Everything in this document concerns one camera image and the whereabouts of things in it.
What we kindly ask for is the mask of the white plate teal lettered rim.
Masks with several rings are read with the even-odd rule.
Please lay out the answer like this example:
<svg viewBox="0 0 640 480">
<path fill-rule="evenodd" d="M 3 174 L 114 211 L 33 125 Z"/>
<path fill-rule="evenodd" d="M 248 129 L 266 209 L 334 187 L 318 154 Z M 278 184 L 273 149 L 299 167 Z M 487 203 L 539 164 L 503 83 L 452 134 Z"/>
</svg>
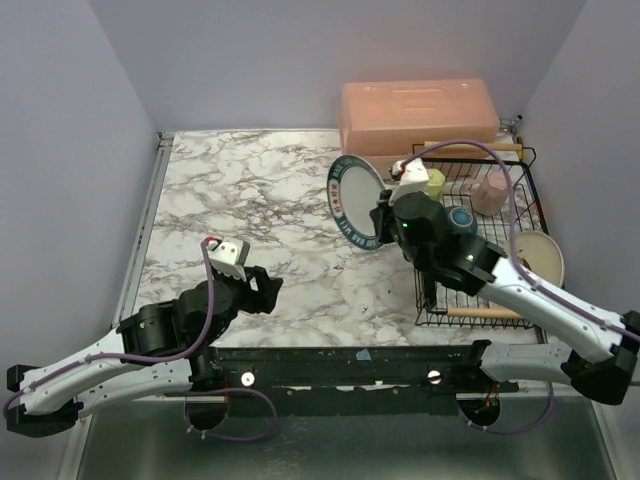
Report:
<svg viewBox="0 0 640 480">
<path fill-rule="evenodd" d="M 329 168 L 326 192 L 331 216 L 342 235 L 362 250 L 381 246 L 369 213 L 384 190 L 377 170 L 361 157 L 341 155 Z"/>
</svg>

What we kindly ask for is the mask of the yellow-green ceramic mug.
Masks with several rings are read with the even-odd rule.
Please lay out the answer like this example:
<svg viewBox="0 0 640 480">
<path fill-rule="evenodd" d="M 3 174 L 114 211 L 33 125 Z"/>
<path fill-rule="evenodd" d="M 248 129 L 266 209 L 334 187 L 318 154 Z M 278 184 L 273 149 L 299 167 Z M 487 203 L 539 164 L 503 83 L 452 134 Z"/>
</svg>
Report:
<svg viewBox="0 0 640 480">
<path fill-rule="evenodd" d="M 441 202 L 446 188 L 446 176 L 435 168 L 429 168 L 427 174 L 428 182 L 424 192 L 431 200 Z"/>
</svg>

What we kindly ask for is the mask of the red rimmed cream plate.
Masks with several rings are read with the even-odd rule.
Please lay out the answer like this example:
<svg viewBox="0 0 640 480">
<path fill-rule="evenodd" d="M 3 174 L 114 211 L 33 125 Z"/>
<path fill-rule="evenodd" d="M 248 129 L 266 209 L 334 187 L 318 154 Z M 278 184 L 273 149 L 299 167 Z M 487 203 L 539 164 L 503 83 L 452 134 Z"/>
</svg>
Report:
<svg viewBox="0 0 640 480">
<path fill-rule="evenodd" d="M 435 281 L 425 272 L 418 272 L 419 308 L 430 312 L 437 305 L 437 288 Z"/>
</svg>

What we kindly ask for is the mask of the dark bowl cream inside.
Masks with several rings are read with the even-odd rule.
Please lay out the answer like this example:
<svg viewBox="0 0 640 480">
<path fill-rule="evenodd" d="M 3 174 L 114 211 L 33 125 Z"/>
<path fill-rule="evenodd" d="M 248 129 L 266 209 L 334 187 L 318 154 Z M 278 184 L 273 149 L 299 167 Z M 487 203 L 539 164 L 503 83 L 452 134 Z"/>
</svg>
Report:
<svg viewBox="0 0 640 480">
<path fill-rule="evenodd" d="M 454 233 L 466 233 L 475 235 L 478 224 L 473 212 L 463 206 L 448 206 L 445 213 L 449 225 Z"/>
</svg>

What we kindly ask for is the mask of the pink ceramic mug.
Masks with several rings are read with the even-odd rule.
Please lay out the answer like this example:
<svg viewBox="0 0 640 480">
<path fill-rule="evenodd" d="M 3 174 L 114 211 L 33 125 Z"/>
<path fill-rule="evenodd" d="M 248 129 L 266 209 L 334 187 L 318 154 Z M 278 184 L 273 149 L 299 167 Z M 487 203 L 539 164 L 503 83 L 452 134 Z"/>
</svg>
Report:
<svg viewBox="0 0 640 480">
<path fill-rule="evenodd" d="M 502 172 L 486 175 L 471 196 L 473 209 L 484 216 L 498 214 L 510 195 L 507 179 Z"/>
</svg>

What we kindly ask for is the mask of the cream plate black patch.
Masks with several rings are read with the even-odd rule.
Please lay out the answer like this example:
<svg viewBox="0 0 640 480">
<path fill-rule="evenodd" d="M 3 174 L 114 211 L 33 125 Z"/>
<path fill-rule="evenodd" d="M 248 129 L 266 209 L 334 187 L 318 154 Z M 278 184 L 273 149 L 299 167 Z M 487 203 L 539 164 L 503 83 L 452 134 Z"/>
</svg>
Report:
<svg viewBox="0 0 640 480">
<path fill-rule="evenodd" d="M 516 252 L 517 260 L 521 266 L 527 270 L 532 270 L 531 264 L 527 258 L 527 252 L 524 249 L 518 249 Z"/>
</svg>

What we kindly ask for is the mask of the pink and cream plate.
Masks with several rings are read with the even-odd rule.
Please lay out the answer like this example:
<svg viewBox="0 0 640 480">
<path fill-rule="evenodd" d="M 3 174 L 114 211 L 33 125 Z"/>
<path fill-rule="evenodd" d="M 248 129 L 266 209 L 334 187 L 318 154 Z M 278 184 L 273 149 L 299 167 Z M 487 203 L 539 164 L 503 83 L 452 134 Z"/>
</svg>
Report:
<svg viewBox="0 0 640 480">
<path fill-rule="evenodd" d="M 564 257 L 558 244 L 550 236 L 538 231 L 523 231 L 515 237 L 515 245 L 515 254 L 518 249 L 527 252 L 532 273 L 555 286 L 564 286 Z"/>
</svg>

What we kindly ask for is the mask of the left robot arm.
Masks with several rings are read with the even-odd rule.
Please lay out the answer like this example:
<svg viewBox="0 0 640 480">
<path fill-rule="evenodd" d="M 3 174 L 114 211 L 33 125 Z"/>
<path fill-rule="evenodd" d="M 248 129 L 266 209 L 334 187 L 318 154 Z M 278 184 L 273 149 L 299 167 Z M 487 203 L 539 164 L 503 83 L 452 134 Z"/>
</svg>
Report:
<svg viewBox="0 0 640 480">
<path fill-rule="evenodd" d="M 214 273 L 174 300 L 141 307 L 56 364 L 10 367 L 8 431 L 42 438 L 115 403 L 228 388 L 212 342 L 241 312 L 271 313 L 282 285 L 262 267 L 248 268 L 244 279 Z"/>
</svg>

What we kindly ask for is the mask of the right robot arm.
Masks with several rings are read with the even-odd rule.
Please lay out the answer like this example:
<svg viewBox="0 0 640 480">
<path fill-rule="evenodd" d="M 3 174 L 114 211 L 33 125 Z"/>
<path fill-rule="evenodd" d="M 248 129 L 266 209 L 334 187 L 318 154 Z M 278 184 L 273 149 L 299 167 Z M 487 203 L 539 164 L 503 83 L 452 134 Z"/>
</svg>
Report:
<svg viewBox="0 0 640 480">
<path fill-rule="evenodd" d="M 639 314 L 599 308 L 523 267 L 512 252 L 457 233 L 444 207 L 422 192 L 385 190 L 371 210 L 377 239 L 395 242 L 413 266 L 443 286 L 507 308 L 557 338 L 555 344 L 483 343 L 478 363 L 496 382 L 565 384 L 619 405 L 639 353 Z"/>
</svg>

